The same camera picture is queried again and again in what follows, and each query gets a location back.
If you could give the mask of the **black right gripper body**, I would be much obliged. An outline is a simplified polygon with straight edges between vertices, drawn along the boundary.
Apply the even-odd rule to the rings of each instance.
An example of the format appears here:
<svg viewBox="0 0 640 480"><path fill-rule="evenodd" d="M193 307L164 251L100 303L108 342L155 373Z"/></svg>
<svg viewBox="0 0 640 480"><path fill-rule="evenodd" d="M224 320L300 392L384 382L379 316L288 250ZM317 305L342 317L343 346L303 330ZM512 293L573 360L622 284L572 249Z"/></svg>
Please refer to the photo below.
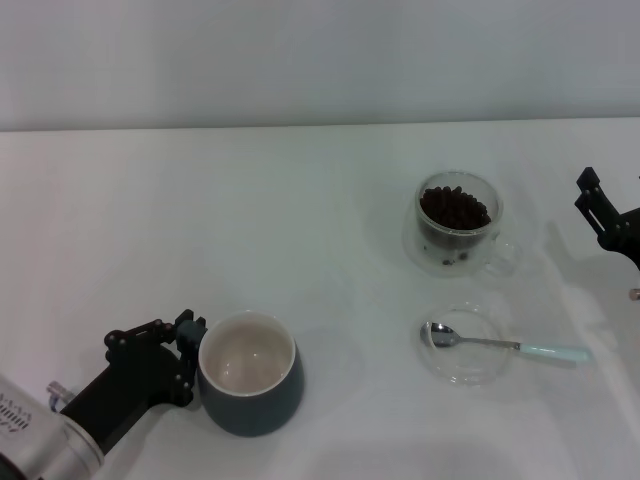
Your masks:
<svg viewBox="0 0 640 480"><path fill-rule="evenodd" d="M640 268L639 211L640 208L635 208L619 213L612 206L605 207L600 218L603 230L598 234L601 248L627 257L637 269Z"/></svg>

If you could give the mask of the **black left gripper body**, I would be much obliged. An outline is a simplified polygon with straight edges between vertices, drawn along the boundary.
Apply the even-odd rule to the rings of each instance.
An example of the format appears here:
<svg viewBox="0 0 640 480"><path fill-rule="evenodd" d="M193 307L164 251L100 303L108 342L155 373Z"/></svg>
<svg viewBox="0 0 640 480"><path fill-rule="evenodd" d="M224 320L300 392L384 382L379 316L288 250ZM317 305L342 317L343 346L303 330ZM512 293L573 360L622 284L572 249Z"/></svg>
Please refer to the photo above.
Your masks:
<svg viewBox="0 0 640 480"><path fill-rule="evenodd" d="M109 453L145 413L174 402L174 354L153 348L109 366L61 414Z"/></svg>

